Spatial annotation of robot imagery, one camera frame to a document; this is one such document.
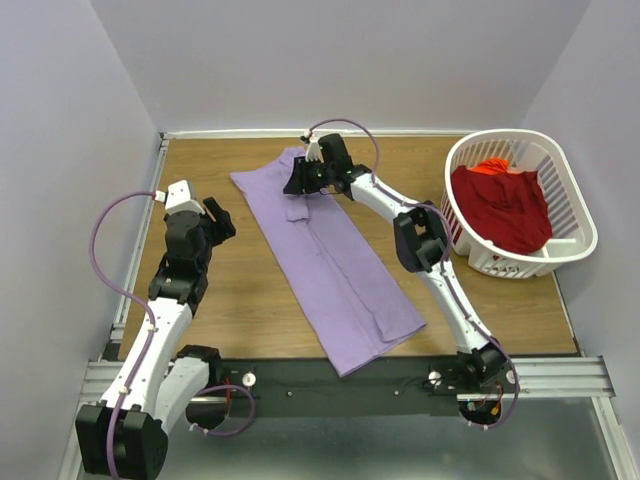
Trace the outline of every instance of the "light purple wall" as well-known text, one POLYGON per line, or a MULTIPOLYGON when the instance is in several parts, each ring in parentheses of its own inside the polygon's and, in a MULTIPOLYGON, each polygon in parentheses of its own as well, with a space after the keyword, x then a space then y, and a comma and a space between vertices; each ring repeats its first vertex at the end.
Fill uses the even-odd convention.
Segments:
POLYGON ((640 3, 593 0, 524 126, 563 145, 599 246, 558 279, 577 338, 604 354, 615 408, 640 459, 640 3))
POLYGON ((92 0, 163 131, 517 125, 588 0, 92 0))
MULTIPOLYGON (((0 477, 49 480, 116 305, 89 266, 89 231, 149 181, 157 135, 86 0, 3 2, 0 45, 0 477)), ((104 229, 112 278, 140 210, 104 229)))

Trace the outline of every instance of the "red cloth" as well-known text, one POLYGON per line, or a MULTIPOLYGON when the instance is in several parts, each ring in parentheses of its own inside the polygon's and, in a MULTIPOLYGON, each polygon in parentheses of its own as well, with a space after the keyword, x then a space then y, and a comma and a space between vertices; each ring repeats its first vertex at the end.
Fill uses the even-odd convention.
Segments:
POLYGON ((551 222, 537 172, 486 175, 458 167, 451 187, 465 220, 485 240, 528 255, 551 238, 551 222))

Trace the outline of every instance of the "purple cloth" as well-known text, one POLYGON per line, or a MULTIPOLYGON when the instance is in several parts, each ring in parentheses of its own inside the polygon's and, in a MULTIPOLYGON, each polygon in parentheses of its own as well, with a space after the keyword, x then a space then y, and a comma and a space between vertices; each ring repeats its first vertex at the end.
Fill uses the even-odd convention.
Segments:
POLYGON ((402 343, 425 322, 331 195, 282 193, 300 155, 303 149, 287 148, 270 164, 232 173, 231 179, 342 377, 402 343))

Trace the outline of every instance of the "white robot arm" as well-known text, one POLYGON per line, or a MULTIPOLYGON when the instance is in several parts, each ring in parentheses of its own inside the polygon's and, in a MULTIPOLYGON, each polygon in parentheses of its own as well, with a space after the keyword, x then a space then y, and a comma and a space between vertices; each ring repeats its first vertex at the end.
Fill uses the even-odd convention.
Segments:
POLYGON ((155 479, 169 432, 191 399, 222 381, 216 349, 187 346, 171 367, 170 360, 207 290, 212 249, 233 237, 235 228, 213 198, 204 200, 205 210, 187 181, 156 192, 154 199, 164 203, 167 225, 167 250, 149 285, 154 321, 145 315, 118 376, 97 405, 81 407, 75 422, 85 471, 113 478, 155 479))
POLYGON ((468 382, 477 387, 493 383, 507 367, 508 359, 456 278, 446 257, 449 239, 435 207, 423 208, 424 204, 385 185, 364 165, 354 165, 339 134, 302 139, 308 144, 306 155, 294 160, 283 193, 312 194, 333 186, 336 192, 366 205, 392 224, 398 260, 422 280, 438 302, 453 332, 468 382))

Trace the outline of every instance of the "wooden surface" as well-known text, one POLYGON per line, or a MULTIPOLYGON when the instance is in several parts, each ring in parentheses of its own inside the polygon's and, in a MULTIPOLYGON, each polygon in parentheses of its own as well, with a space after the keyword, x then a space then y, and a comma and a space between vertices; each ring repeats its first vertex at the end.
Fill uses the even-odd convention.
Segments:
MULTIPOLYGON (((381 138, 379 174, 391 187, 419 200, 440 203, 447 152, 453 137, 381 138)), ((224 357, 318 357, 324 352, 304 317, 244 197, 229 173, 252 170, 274 160, 295 139, 172 140, 160 188, 189 179, 200 199, 215 197, 231 213, 237 236, 216 247, 209 290, 181 345, 217 347, 224 357)), ((373 164, 368 139, 348 139, 356 163, 373 164)), ((455 352, 449 328, 425 286, 407 273, 395 256, 391 227, 363 205, 336 196, 378 253, 427 328, 390 355, 437 355, 455 352)), ((135 292, 146 298, 150 279, 164 253, 163 209, 154 208, 135 292)), ((482 275, 454 258, 460 282, 480 318, 512 353, 575 352, 562 305, 549 275, 506 280, 482 275)), ((132 305, 121 348, 126 356, 143 318, 132 305)))

